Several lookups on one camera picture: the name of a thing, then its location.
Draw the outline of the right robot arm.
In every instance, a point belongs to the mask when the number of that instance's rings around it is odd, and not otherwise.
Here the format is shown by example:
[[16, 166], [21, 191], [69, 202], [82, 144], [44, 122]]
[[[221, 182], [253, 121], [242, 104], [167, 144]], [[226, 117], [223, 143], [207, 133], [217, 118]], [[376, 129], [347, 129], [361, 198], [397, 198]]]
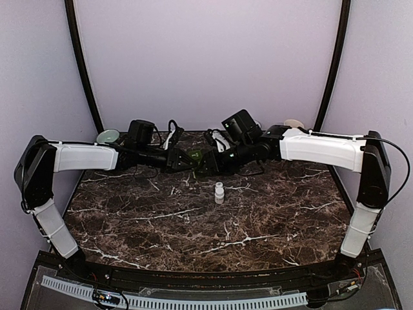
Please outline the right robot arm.
[[250, 114], [240, 110], [222, 122], [233, 146], [203, 155], [198, 171], [207, 176], [232, 175], [251, 161], [309, 161], [359, 173], [356, 206], [341, 244], [340, 256], [329, 274], [343, 280], [354, 270], [357, 258], [379, 213], [389, 198], [391, 168], [381, 136], [340, 136], [285, 125], [259, 128]]

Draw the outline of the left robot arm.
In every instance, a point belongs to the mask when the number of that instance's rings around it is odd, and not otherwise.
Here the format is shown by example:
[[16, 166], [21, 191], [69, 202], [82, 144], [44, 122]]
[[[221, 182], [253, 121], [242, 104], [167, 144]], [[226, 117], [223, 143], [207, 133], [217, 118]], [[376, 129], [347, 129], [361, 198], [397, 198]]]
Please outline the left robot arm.
[[184, 132], [174, 120], [165, 141], [153, 144], [154, 123], [136, 119], [128, 132], [113, 141], [99, 143], [51, 141], [35, 135], [29, 141], [15, 171], [14, 180], [21, 192], [22, 210], [32, 215], [42, 236], [65, 260], [65, 269], [78, 282], [91, 276], [85, 254], [68, 230], [57, 210], [52, 191], [54, 175], [62, 171], [126, 170], [137, 165], [176, 173], [192, 170], [197, 161], [176, 147]]

